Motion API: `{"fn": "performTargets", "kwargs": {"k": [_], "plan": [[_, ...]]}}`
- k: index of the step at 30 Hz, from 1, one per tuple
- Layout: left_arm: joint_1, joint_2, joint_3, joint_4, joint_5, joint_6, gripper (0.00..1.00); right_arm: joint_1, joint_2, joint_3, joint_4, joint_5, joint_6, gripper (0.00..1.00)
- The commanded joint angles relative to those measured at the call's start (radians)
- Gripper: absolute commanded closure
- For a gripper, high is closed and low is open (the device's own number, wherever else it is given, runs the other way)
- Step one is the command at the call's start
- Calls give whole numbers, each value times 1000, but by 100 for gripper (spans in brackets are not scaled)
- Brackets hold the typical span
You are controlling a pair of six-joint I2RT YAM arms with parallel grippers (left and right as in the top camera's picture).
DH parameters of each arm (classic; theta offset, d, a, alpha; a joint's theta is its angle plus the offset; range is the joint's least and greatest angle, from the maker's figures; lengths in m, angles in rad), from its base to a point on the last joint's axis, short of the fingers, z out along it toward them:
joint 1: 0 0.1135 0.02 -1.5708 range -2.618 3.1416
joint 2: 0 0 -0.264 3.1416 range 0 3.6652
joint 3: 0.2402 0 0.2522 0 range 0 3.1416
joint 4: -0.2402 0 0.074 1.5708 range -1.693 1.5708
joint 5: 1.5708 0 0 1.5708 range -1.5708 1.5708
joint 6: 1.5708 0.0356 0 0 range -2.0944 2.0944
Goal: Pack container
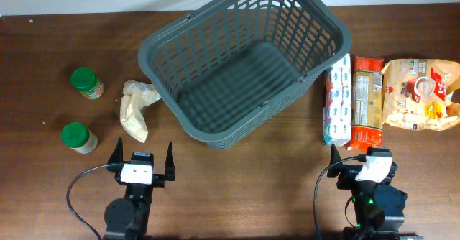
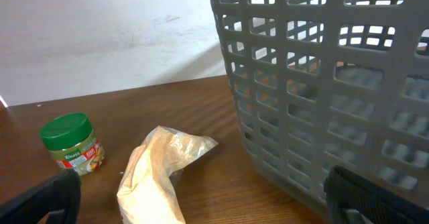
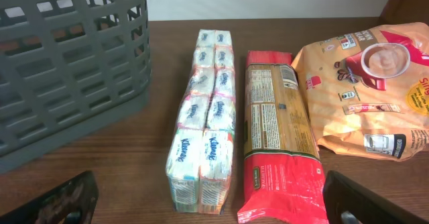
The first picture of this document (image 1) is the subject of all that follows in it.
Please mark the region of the beige plastic bag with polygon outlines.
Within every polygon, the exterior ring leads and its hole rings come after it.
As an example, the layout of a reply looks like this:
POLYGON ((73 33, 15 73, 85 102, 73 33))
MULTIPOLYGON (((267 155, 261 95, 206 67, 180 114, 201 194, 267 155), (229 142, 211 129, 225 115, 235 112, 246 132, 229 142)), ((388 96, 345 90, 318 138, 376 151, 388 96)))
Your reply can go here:
POLYGON ((161 96, 152 84, 128 80, 124 83, 120 104, 120 123, 134 139, 145 143, 148 128, 142 114, 144 107, 159 101, 161 96))

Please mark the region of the grey plastic shopping basket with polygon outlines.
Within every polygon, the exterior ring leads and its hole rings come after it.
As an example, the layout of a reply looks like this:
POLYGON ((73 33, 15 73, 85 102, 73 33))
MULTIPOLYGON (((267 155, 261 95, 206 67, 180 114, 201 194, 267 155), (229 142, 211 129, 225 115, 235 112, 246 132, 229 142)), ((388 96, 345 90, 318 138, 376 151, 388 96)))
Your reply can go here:
POLYGON ((147 37, 138 63, 188 135, 226 149, 350 48, 321 0, 212 0, 147 37))

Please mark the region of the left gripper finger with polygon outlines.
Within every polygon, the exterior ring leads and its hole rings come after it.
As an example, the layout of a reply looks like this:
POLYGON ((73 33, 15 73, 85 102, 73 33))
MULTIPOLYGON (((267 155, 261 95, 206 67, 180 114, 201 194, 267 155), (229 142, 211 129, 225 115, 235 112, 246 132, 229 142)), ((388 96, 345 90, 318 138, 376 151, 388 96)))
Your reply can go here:
POLYGON ((166 155, 166 160, 165 160, 165 174, 175 175, 175 164, 174 164, 174 159, 173 159, 172 142, 168 144, 167 155, 166 155))
POLYGON ((123 141, 122 138, 119 137, 116 143, 116 147, 112 152, 110 158, 108 159, 107 164, 118 164, 123 162, 123 141))

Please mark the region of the green lid jar plain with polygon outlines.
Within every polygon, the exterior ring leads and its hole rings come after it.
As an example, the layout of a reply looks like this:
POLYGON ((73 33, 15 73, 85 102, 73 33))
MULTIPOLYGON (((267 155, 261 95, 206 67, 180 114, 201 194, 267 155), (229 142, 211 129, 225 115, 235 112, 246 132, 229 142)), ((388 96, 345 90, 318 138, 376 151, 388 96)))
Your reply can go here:
POLYGON ((79 122, 67 124, 61 133, 62 142, 80 154, 92 152, 98 144, 96 135, 79 122))

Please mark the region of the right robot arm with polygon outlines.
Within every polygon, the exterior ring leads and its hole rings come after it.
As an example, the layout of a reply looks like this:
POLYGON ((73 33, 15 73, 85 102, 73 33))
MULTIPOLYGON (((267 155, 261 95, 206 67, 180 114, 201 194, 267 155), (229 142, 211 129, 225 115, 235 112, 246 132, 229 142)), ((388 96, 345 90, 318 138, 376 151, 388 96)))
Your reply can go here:
POLYGON ((406 192, 391 186, 397 170, 390 150, 369 147, 356 158, 361 165, 347 165, 339 151, 331 147, 331 168, 327 177, 337 178, 339 190, 351 191, 356 225, 342 231, 342 239, 398 239, 398 229, 405 221, 403 210, 406 192))

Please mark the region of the green lid jar with label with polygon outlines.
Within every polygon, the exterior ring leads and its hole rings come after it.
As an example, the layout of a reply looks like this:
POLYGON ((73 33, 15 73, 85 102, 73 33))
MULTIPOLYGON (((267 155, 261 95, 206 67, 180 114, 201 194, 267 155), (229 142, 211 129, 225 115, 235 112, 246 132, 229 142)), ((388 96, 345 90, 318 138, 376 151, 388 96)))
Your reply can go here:
POLYGON ((82 67, 74 70, 70 82, 77 92, 90 100, 100 98, 104 93, 103 83, 90 68, 82 67))

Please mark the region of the beige snack bag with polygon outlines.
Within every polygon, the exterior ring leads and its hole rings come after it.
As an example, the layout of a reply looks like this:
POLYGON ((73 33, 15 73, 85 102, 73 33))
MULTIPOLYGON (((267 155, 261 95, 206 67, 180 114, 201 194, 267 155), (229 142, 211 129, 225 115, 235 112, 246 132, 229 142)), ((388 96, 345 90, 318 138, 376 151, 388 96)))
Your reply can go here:
POLYGON ((396 59, 382 69, 382 120, 390 126, 443 131, 459 124, 459 64, 396 59))

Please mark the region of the tissue multipack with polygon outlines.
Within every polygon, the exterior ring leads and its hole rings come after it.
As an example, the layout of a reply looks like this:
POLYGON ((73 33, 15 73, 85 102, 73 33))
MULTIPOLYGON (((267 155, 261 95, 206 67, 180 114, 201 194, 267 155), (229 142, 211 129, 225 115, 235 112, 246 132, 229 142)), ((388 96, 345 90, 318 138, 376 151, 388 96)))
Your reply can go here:
POLYGON ((351 140, 351 56, 346 54, 329 69, 325 78, 323 143, 342 147, 351 140))

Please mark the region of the spaghetti pack orange ends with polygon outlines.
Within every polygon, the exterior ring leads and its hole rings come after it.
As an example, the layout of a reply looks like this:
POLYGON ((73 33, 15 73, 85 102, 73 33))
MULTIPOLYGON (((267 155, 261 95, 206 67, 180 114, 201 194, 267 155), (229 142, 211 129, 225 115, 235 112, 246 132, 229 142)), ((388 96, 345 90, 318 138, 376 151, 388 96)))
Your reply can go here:
POLYGON ((352 67, 351 139, 346 148, 367 151, 383 143, 382 105, 385 59, 354 56, 352 67))

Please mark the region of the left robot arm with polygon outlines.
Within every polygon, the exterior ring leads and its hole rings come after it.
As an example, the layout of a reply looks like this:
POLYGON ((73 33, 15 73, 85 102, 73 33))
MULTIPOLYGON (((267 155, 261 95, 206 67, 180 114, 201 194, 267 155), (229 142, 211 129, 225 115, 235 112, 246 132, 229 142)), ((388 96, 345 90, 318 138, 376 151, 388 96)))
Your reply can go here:
POLYGON ((168 145, 165 172, 154 172, 154 155, 134 152, 131 159, 123 160, 123 142, 118 140, 107 162, 107 170, 123 185, 125 194, 107 205, 104 211, 105 239, 144 239, 152 203, 152 191, 164 188, 166 182, 175 180, 173 146, 168 145))

